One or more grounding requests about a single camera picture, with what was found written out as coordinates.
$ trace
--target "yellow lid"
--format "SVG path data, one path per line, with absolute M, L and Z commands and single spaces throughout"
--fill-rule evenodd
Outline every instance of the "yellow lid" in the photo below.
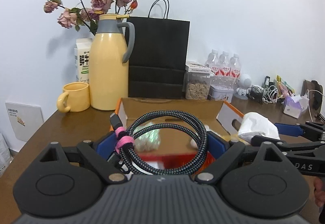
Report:
M 102 14 L 100 15 L 100 20 L 116 20 L 129 18 L 128 14 Z

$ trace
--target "yellow mug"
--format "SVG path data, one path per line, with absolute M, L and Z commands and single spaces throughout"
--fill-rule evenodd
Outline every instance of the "yellow mug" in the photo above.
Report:
M 63 93 L 57 98 L 56 107 L 65 113 L 79 112 L 90 106 L 89 84 L 73 82 L 63 87 Z

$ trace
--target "yellow thermos jug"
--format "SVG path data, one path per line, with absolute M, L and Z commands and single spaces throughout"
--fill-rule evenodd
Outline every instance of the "yellow thermos jug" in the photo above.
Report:
M 128 74 L 135 31 L 129 15 L 100 15 L 98 29 L 89 53 L 90 104 L 99 110 L 114 110 L 119 98 L 128 96 Z M 129 43 L 122 28 L 129 28 Z

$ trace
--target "black braided cable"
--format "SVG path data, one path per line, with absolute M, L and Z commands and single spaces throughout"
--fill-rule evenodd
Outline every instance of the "black braided cable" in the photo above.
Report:
M 139 125 L 149 120 L 159 118 L 159 117 L 164 117 L 164 116 L 170 116 L 170 117 L 183 120 L 187 124 L 191 125 L 196 131 L 196 133 L 178 124 L 160 123 L 160 124 L 151 125 L 149 127 L 145 127 L 144 129 L 133 134 L 134 130 Z M 119 149 L 120 156 L 123 159 L 123 162 L 127 166 L 127 168 L 135 174 L 144 174 L 133 166 L 132 162 L 134 162 L 139 168 L 145 170 L 148 173 L 152 173 L 154 175 L 179 175 L 179 174 L 195 173 L 203 165 L 208 150 L 208 136 L 203 123 L 194 115 L 183 111 L 177 111 L 177 110 L 153 111 L 139 117 L 129 128 L 126 129 L 126 131 L 129 133 L 129 135 L 132 135 L 134 139 L 137 139 L 138 137 L 140 137 L 146 132 L 149 132 L 154 129 L 161 129 L 161 128 L 172 128 L 172 129 L 180 130 L 188 134 L 192 139 L 194 139 L 194 141 L 198 146 L 198 152 L 195 155 L 195 157 L 182 167 L 178 167 L 174 169 L 156 169 L 150 166 L 149 164 L 147 164 L 146 162 L 144 162 L 137 155 L 137 153 L 134 151 L 132 144 L 127 144 Z

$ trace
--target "round pad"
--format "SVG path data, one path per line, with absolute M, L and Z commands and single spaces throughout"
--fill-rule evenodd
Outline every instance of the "round pad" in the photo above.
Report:
M 36 188 L 43 195 L 59 196 L 69 192 L 74 187 L 74 179 L 67 175 L 55 174 L 40 178 Z
M 102 183 L 95 173 L 69 163 L 48 163 L 39 163 L 17 180 L 13 194 L 22 212 L 59 218 L 81 212 L 98 199 Z
M 230 171 L 221 181 L 221 192 L 240 212 L 273 219 L 299 212 L 309 187 L 293 165 L 263 161 Z
M 265 196 L 281 194 L 287 187 L 286 182 L 276 175 L 260 174 L 248 180 L 248 186 L 255 193 Z

